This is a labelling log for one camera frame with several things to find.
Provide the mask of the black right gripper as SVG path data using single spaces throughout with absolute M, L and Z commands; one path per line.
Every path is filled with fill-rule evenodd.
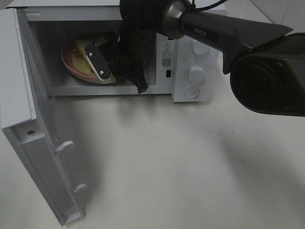
M 99 82 L 122 84 L 128 80 L 137 87 L 139 94 L 146 92 L 144 70 L 136 62 L 134 50 L 138 42 L 149 37 L 149 30 L 121 23 L 117 32 L 108 31 L 94 38 L 92 44 L 85 47 L 85 54 Z M 105 45 L 102 53 L 108 63 L 98 48 L 102 45 Z

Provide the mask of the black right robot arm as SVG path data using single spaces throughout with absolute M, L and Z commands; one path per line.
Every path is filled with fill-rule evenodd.
M 107 33 L 107 43 L 85 47 L 101 79 L 114 75 L 143 93 L 148 86 L 141 64 L 153 32 L 188 36 L 223 53 L 236 99 L 247 109 L 268 115 L 305 114 L 305 35 L 290 27 L 212 14 L 187 0 L 122 0 L 122 23 Z

